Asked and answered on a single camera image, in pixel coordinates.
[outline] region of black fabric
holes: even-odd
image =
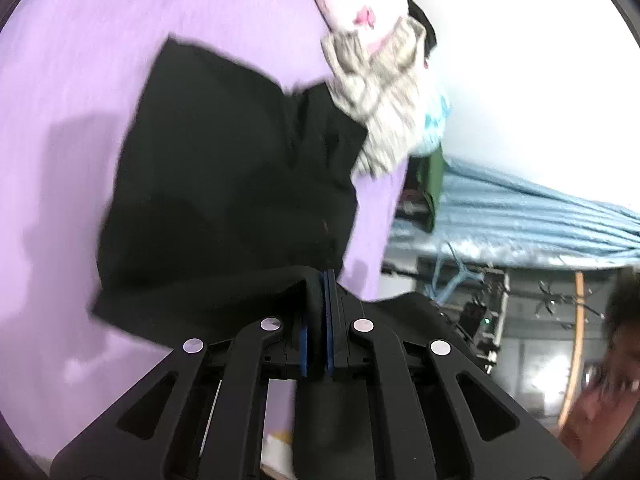
[[[427,35],[424,38],[424,55],[425,57],[429,57],[429,54],[438,43],[436,40],[436,31],[427,18],[427,15],[414,0],[406,0],[406,2],[409,5],[409,16],[418,21],[424,27],[424,30],[427,31]]]
[[[324,84],[285,96],[169,39],[122,149],[94,313],[175,347],[233,336],[289,303],[281,295],[302,295],[319,337],[320,274],[304,266],[342,267],[366,134]]]

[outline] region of purple surface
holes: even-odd
[[[328,75],[313,0],[23,0],[0,33],[0,410],[52,458],[166,349],[88,317],[95,243],[120,144],[169,33],[260,67],[284,88]],[[404,168],[356,183],[341,282],[375,298]],[[267,429],[290,423],[290,384]]]

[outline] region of light blue cloth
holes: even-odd
[[[640,215],[451,159],[433,233],[396,219],[389,246],[436,258],[444,242],[480,264],[622,267],[640,264]]]
[[[420,96],[424,98],[424,134],[411,155],[428,156],[436,150],[442,140],[446,119],[451,112],[451,103],[444,87],[431,69],[428,70],[428,77]]]

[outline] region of white wall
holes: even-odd
[[[640,48],[610,0],[415,0],[447,155],[640,212]]]

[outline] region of blue tarp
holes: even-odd
[[[600,269],[640,264],[640,214],[447,160],[432,234],[394,220],[389,246],[496,266]]]

